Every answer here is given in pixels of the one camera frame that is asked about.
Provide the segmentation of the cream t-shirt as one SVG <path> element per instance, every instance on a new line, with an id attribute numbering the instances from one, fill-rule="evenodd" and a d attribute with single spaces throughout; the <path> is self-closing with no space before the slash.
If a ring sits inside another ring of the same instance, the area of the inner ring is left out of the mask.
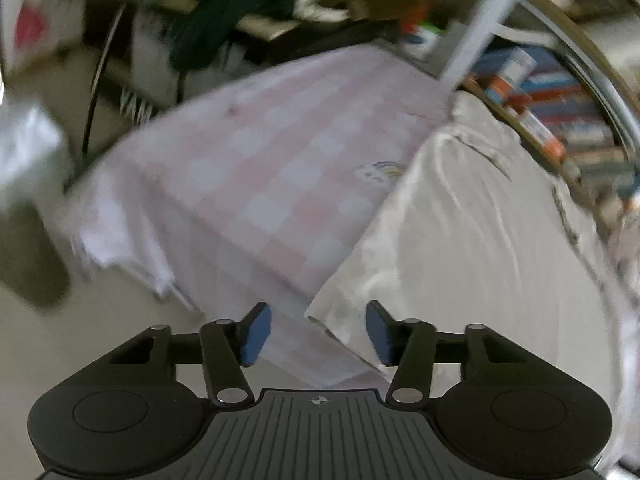
<path id="1" fill-rule="evenodd" d="M 639 454 L 639 317 L 587 211 L 476 96 L 454 98 L 306 315 L 373 367 L 364 310 L 484 324 L 596 390 L 603 463 Z"/>

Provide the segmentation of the pink checkered cartoon tablecloth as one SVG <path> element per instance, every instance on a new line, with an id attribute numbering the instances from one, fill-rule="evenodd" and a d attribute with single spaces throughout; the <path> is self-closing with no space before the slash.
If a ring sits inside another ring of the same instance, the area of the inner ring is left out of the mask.
<path id="1" fill-rule="evenodd" d="M 308 385 L 382 387 L 388 368 L 306 312 L 456 95 L 370 44 L 280 65 L 129 133 L 55 225 L 85 270 L 120 266 L 209 320 L 270 304 L 262 355 Z"/>

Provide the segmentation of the row of leaning books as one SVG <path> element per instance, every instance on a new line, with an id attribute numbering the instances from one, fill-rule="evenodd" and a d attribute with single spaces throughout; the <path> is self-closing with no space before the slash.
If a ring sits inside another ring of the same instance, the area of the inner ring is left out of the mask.
<path id="1" fill-rule="evenodd" d="M 519 46 L 483 53 L 468 81 L 590 204 L 613 219 L 639 210 L 639 117 L 600 70 L 569 53 Z"/>

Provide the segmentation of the white cup with pens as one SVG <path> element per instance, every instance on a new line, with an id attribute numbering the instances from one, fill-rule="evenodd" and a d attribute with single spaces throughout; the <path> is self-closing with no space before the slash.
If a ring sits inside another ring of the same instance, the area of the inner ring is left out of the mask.
<path id="1" fill-rule="evenodd" d="M 432 25 L 419 25 L 399 39 L 401 51 L 410 58 L 425 61 L 437 47 L 444 32 Z"/>

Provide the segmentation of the white bookshelf frame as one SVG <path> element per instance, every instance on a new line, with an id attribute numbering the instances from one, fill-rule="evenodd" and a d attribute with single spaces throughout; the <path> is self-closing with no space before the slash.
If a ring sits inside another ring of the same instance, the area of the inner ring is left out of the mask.
<path id="1" fill-rule="evenodd" d="M 536 32 L 529 42 L 557 46 L 564 54 L 574 56 L 578 74 L 587 79 L 603 101 L 620 130 L 627 153 L 638 157 L 638 99 L 596 44 L 551 0 L 477 0 L 468 20 L 452 24 L 450 32 L 439 41 L 427 63 L 427 73 L 445 87 L 457 88 L 490 40 L 506 30 L 503 22 L 518 4 L 549 29 L 548 35 Z"/>

